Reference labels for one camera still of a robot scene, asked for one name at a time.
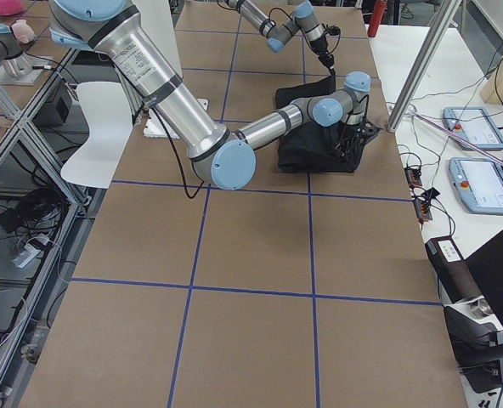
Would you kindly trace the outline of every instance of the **power strip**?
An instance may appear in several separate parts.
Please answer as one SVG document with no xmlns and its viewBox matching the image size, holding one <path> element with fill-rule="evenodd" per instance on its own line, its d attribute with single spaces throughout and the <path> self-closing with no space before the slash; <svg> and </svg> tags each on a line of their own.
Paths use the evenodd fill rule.
<svg viewBox="0 0 503 408">
<path fill-rule="evenodd" d="M 406 176 L 406 181 L 411 189 L 423 186 L 423 183 L 421 182 L 421 173 L 417 168 L 405 167 L 404 175 Z"/>
<path fill-rule="evenodd" d="M 418 217 L 420 224 L 426 223 L 427 221 L 432 221 L 431 209 L 426 208 L 425 202 L 419 197 L 414 197 L 412 200 L 414 204 L 415 215 Z"/>
<path fill-rule="evenodd" d="M 16 268 L 24 268 L 40 252 L 48 249 L 51 240 L 44 234 L 39 234 L 25 244 L 23 252 L 14 258 L 12 263 Z"/>
</svg>

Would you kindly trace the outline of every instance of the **red fire extinguisher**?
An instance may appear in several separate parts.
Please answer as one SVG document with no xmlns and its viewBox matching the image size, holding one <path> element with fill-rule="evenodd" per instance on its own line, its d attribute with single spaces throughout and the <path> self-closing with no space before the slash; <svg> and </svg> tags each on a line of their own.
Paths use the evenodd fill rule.
<svg viewBox="0 0 503 408">
<path fill-rule="evenodd" d="M 376 37 L 376 32 L 378 31 L 378 26 L 381 23 L 381 17 L 384 15 L 386 6 L 387 0 L 376 0 L 372 17 L 370 17 L 369 30 L 367 31 L 369 37 Z"/>
</svg>

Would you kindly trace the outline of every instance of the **pink object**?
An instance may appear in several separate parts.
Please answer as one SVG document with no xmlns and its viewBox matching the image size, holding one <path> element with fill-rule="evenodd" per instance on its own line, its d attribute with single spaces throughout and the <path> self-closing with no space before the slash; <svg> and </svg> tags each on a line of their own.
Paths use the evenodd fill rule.
<svg viewBox="0 0 503 408">
<path fill-rule="evenodd" d="M 15 37 L 22 44 L 28 44 L 35 40 L 34 31 L 27 24 L 27 20 L 17 20 L 12 24 L 12 31 Z"/>
<path fill-rule="evenodd" d="M 23 11 L 21 0 L 0 0 L 0 15 L 18 14 Z"/>
</svg>

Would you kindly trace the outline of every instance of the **black cloth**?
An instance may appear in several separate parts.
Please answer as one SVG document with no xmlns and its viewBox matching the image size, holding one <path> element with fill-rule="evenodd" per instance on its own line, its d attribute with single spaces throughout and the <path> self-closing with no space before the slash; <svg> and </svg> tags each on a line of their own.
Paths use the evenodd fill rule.
<svg viewBox="0 0 503 408">
<path fill-rule="evenodd" d="M 276 91 L 276 108 L 287 106 L 294 99 L 332 94 L 335 76 L 318 82 Z M 338 122 L 322 127 L 305 123 L 280 137 L 278 167 L 283 173 L 353 173 L 361 162 L 365 145 L 380 129 L 364 119 L 359 125 Z"/>
</svg>

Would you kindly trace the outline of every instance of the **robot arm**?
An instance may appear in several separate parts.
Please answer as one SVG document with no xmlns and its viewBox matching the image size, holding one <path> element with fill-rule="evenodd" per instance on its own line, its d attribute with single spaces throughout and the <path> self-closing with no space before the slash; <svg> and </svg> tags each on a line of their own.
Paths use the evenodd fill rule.
<svg viewBox="0 0 503 408">
<path fill-rule="evenodd" d="M 22 77 L 32 71 L 27 56 L 21 50 L 14 33 L 7 25 L 0 23 L 0 64 L 12 77 Z"/>
<path fill-rule="evenodd" d="M 267 38 L 268 47 L 278 53 L 299 31 L 302 32 L 319 61 L 334 73 L 335 59 L 328 50 L 327 34 L 338 35 L 335 26 L 323 27 L 314 14 L 314 7 L 306 0 L 299 4 L 283 25 L 276 25 L 250 0 L 225 0 L 228 6 L 240 13 L 259 33 Z"/>
<path fill-rule="evenodd" d="M 239 189 L 252 178 L 254 148 L 307 121 L 328 126 L 365 110 L 370 78 L 356 73 L 349 77 L 357 87 L 347 81 L 327 98 L 298 99 L 231 133 L 209 117 L 147 37 L 130 0 L 50 0 L 50 6 L 55 42 L 108 55 L 142 95 L 145 108 L 154 109 L 188 145 L 197 176 L 222 189 Z"/>
</svg>

